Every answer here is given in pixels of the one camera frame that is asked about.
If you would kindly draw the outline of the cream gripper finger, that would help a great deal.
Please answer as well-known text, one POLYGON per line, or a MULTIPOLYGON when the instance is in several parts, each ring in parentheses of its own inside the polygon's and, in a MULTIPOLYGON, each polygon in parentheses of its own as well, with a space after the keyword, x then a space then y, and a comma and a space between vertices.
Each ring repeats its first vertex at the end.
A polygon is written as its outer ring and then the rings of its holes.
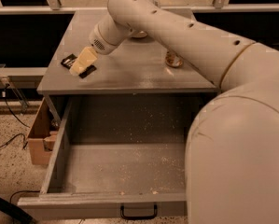
POLYGON ((93 47, 85 47, 73 62, 69 72, 73 76, 83 74, 96 60, 98 54, 93 47))

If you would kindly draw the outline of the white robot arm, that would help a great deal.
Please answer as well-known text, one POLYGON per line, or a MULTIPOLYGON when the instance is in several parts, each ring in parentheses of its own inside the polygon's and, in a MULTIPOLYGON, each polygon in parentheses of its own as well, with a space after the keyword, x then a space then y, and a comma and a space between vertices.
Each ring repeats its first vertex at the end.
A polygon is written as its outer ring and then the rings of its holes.
POLYGON ((279 224, 279 51, 156 0, 107 0, 91 51, 109 54, 138 32, 215 87, 188 131, 189 224, 279 224))

